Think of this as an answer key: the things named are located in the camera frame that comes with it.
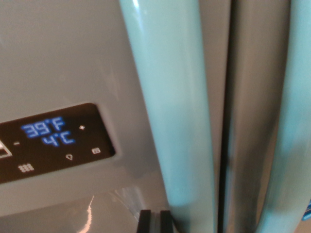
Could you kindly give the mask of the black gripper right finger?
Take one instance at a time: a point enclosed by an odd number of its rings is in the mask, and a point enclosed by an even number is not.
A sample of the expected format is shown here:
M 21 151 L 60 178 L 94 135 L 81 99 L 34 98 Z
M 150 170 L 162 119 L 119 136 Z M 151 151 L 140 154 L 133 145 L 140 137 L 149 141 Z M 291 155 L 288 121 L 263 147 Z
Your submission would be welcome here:
M 160 211 L 160 233 L 173 233 L 173 220 L 169 210 Z

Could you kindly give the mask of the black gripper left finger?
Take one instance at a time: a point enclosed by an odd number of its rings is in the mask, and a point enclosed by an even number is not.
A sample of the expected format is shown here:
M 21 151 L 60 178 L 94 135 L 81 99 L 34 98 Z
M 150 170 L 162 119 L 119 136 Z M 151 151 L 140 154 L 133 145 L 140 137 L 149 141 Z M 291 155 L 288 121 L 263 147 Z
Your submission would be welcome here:
M 149 233 L 151 210 L 141 210 L 138 220 L 137 233 Z

